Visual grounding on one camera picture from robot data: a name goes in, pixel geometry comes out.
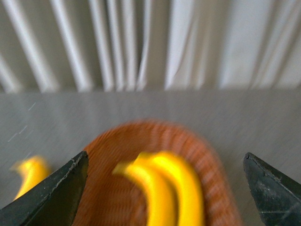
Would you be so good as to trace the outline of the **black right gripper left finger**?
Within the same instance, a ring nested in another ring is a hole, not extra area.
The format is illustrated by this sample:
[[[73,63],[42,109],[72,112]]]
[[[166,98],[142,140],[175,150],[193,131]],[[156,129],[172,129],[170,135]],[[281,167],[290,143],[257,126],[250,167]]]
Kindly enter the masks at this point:
[[[86,185],[88,154],[80,152],[0,210],[2,226],[70,226]]]

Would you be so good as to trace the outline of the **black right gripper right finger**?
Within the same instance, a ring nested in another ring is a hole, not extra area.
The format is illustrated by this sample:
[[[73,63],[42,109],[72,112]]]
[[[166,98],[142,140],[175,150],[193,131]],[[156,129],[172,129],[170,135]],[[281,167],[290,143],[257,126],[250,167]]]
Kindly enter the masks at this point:
[[[244,172],[262,222],[266,226],[301,224],[301,185],[252,153]]]

